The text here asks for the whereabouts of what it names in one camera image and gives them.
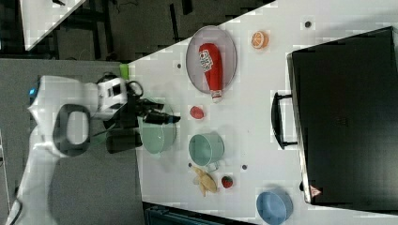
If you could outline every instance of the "white table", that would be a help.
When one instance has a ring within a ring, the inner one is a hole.
[[[23,17],[23,38],[27,51],[63,22],[85,0],[61,0],[61,7],[52,0],[20,0]]]
[[[306,21],[313,26],[305,28]],[[132,62],[130,78],[143,84],[145,95],[166,98],[182,117],[173,148],[161,158],[150,156],[145,149],[137,151],[143,201],[266,224],[256,212],[256,197],[263,190],[281,187],[294,204],[293,215],[285,224],[397,224],[398,217],[305,203],[299,191],[299,151],[294,146],[281,150],[270,124],[273,94],[290,90],[286,63],[290,52],[395,24],[396,0],[278,0],[226,22],[220,28],[229,32],[237,46],[237,74],[219,104],[190,83],[185,68],[189,39]],[[270,36],[262,52],[250,44],[257,30]],[[284,104],[284,133],[293,141],[292,103],[287,99]],[[190,117],[193,105],[204,106],[203,121]],[[188,143],[192,135],[210,130],[222,135],[225,154],[219,170],[212,173],[220,192],[203,198],[199,187],[192,184],[195,175],[188,168],[192,162]],[[241,169],[243,164],[248,170]],[[231,189],[221,185],[225,174],[234,177]]]

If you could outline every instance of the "red ball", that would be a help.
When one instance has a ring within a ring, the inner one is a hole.
[[[203,110],[197,106],[193,106],[191,108],[190,114],[195,119],[202,119],[203,117],[205,117]]]

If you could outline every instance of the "mint green mug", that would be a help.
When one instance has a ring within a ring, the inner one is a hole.
[[[222,137],[216,132],[196,134],[190,140],[190,155],[194,163],[207,167],[207,171],[214,172],[219,169],[219,161],[224,153]]]

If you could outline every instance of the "blue bowl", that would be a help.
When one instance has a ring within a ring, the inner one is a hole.
[[[282,224],[293,213],[292,200],[278,188],[261,193],[256,204],[258,214],[270,225]]]

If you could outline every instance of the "ketchup bottle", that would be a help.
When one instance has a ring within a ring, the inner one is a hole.
[[[203,44],[199,48],[199,58],[213,102],[220,102],[222,100],[222,57],[219,48],[212,43]]]

